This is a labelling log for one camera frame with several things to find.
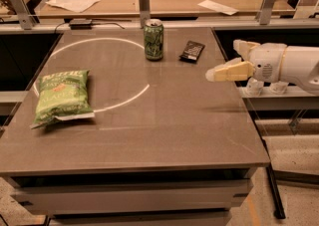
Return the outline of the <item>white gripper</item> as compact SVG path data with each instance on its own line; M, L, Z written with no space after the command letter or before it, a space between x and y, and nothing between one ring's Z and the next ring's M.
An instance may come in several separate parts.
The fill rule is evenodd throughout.
M253 76L258 81L276 83L286 48L285 44L259 45L256 42L234 40L234 51L245 61L235 58L209 69L205 77L210 82L224 82L246 81Z

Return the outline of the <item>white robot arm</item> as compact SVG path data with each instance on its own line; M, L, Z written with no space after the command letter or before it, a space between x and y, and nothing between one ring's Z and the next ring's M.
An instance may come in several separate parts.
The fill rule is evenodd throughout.
M296 85L312 95L319 93L319 48L234 40L238 58L206 72L210 82L279 82Z

